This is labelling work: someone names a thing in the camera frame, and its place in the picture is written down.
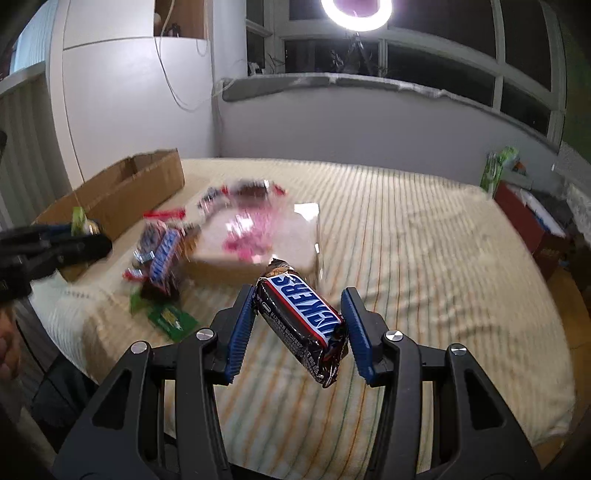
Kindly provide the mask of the person's hand at left edge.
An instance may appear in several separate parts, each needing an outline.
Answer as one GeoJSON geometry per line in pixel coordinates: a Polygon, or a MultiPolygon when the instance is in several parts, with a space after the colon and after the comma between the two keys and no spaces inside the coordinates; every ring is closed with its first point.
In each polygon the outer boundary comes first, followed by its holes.
{"type": "Polygon", "coordinates": [[[21,341],[12,303],[1,307],[0,318],[0,379],[2,383],[14,380],[20,369],[21,341]]]}

